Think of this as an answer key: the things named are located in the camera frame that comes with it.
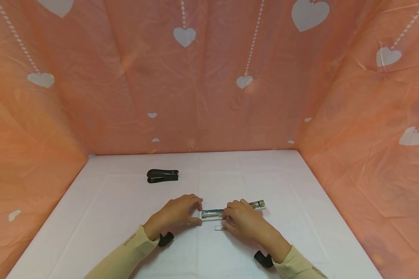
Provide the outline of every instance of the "black clip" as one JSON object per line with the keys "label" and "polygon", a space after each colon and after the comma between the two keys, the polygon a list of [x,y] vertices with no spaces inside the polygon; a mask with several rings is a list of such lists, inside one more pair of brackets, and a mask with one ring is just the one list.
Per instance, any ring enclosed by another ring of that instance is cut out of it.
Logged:
{"label": "black clip", "polygon": [[270,254],[264,256],[261,251],[257,251],[255,254],[255,260],[258,261],[264,268],[271,268],[273,266],[272,256]]}
{"label": "black clip", "polygon": [[148,183],[158,183],[163,181],[177,181],[179,180],[178,170],[157,170],[152,169],[147,172]]}
{"label": "black clip", "polygon": [[166,236],[163,236],[160,233],[160,241],[158,242],[159,247],[165,247],[174,239],[174,235],[171,232],[166,233]]}

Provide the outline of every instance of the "right hand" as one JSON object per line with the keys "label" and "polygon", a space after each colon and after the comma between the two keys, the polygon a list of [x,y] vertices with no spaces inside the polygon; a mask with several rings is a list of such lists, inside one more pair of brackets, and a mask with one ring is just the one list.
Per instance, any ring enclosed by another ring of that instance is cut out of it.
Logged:
{"label": "right hand", "polygon": [[262,246],[277,263],[282,263],[292,249],[291,244],[251,205],[242,199],[227,204],[223,210],[223,226],[232,235],[253,240]]}
{"label": "right hand", "polygon": [[224,209],[222,225],[232,235],[253,240],[262,244],[267,238],[280,235],[253,207],[244,199],[227,203]]}

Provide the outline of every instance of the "sleeve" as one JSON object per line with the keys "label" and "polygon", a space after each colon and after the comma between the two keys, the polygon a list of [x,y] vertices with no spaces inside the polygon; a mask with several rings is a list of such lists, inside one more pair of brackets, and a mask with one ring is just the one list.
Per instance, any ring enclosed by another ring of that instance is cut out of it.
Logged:
{"label": "sleeve", "polygon": [[282,263],[273,261],[273,264],[280,276],[286,279],[327,279],[294,246]]}
{"label": "sleeve", "polygon": [[100,261],[84,279],[128,279],[139,262],[157,246],[159,238],[147,238],[143,226]]}

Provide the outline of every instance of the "orange fabric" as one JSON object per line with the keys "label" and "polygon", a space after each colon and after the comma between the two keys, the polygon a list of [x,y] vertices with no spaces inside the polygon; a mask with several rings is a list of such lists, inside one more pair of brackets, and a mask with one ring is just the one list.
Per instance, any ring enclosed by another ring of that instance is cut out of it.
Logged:
{"label": "orange fabric", "polygon": [[419,278],[419,0],[0,0],[0,278],[89,154],[285,148]]}

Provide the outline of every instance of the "black stapler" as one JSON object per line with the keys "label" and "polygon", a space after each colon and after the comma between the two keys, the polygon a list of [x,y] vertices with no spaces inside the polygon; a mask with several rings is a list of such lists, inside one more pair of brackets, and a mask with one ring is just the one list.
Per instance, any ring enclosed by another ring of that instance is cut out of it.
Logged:
{"label": "black stapler", "polygon": [[178,170],[157,170],[152,169],[147,172],[148,183],[158,183],[163,181],[177,181],[179,180]]}

